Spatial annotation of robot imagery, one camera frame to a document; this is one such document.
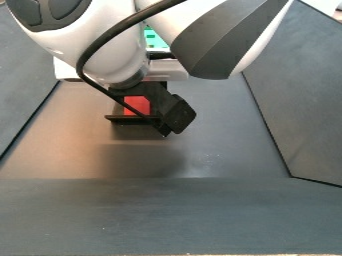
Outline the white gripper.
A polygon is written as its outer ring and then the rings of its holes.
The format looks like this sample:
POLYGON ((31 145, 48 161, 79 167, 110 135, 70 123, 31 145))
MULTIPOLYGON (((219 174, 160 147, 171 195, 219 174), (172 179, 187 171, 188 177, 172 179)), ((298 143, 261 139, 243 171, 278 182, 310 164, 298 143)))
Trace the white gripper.
MULTIPOLYGON (((150 70, 144 77, 146 81, 183 81, 188 78, 186 69, 168 49, 148 49, 147 52, 150 54, 150 70)), ((54 68, 58 80, 82 81, 75 68, 58 58, 54 58, 54 68)))

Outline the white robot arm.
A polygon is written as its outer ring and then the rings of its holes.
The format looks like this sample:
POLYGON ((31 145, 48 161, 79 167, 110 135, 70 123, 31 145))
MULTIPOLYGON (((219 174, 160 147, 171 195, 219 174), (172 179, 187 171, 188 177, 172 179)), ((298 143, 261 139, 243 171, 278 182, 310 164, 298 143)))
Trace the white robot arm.
POLYGON ((76 61, 111 27, 142 18, 95 52, 84 73, 111 87, 143 80, 222 80, 263 51, 294 0, 4 0, 19 26, 54 56, 60 80, 78 78, 76 61))

